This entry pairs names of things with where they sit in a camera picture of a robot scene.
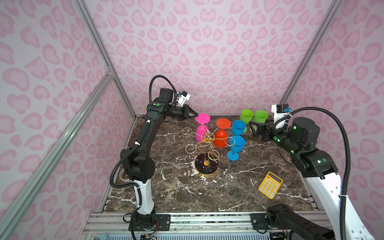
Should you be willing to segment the lime green wine glass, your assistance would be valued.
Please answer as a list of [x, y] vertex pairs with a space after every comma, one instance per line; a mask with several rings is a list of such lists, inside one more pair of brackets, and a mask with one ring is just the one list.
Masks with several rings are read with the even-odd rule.
[[250, 109], [243, 109], [241, 111], [240, 120], [245, 123], [246, 128], [244, 129], [244, 133], [248, 131], [247, 125], [254, 117], [254, 112]]
[[269, 114], [264, 110], [258, 110], [255, 112], [254, 115], [254, 122], [264, 124], [266, 120], [268, 119]]

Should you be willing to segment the magenta wine glass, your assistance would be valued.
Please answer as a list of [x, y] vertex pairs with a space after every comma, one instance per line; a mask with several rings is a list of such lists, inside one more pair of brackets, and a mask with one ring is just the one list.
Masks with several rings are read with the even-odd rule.
[[200, 124], [196, 130], [196, 140], [199, 143], [203, 141], [207, 131], [209, 131], [209, 128], [206, 126], [206, 124], [210, 121], [210, 119], [210, 116], [207, 114], [199, 114], [196, 117], [196, 121]]

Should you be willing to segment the blue wine glass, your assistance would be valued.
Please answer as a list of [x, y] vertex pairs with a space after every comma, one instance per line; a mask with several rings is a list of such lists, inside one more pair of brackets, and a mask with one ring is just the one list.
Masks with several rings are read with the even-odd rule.
[[232, 122], [232, 133], [234, 136], [241, 136], [246, 129], [246, 124], [241, 120]]
[[231, 150], [227, 153], [227, 157], [231, 161], [237, 161], [239, 159], [239, 152], [243, 150], [246, 141], [242, 136], [232, 136], [228, 138], [228, 145]]

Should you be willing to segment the red wine glass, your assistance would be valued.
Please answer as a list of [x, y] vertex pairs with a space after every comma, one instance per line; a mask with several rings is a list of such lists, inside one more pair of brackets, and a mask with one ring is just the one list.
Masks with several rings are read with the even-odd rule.
[[220, 118], [216, 121], [218, 130], [214, 134], [214, 145], [220, 149], [227, 146], [227, 137], [228, 134], [226, 129], [231, 127], [231, 122], [228, 119]]

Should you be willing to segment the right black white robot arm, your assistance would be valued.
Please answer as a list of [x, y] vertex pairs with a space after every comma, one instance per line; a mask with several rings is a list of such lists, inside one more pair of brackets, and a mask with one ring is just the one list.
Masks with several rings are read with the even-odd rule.
[[316, 147], [320, 127], [308, 118], [295, 118], [291, 127], [277, 133], [273, 125], [249, 123], [255, 138], [263, 142], [272, 141], [290, 154], [297, 170], [315, 191], [323, 206], [331, 229], [321, 227], [299, 214], [287, 205], [268, 207], [265, 219], [257, 227], [279, 229], [283, 227], [290, 234], [297, 234], [305, 240], [372, 240], [347, 194], [342, 192], [341, 177], [332, 157]]

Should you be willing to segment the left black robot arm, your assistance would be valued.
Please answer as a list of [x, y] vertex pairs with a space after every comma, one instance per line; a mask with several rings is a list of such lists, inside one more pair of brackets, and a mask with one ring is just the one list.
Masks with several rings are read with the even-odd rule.
[[133, 186], [135, 189], [137, 208], [131, 213], [129, 230], [151, 231], [159, 225], [157, 223], [155, 203], [152, 198], [151, 181], [156, 165], [151, 159], [150, 152], [155, 136], [166, 117], [186, 120], [198, 113], [186, 104], [191, 97], [185, 91], [175, 93], [174, 90], [162, 88], [160, 95], [147, 105], [146, 122], [143, 124], [135, 142], [131, 147], [121, 151], [121, 160], [114, 169], [117, 172], [120, 166], [124, 167], [129, 182], [116, 185], [114, 177], [110, 176], [110, 185], [114, 189]]

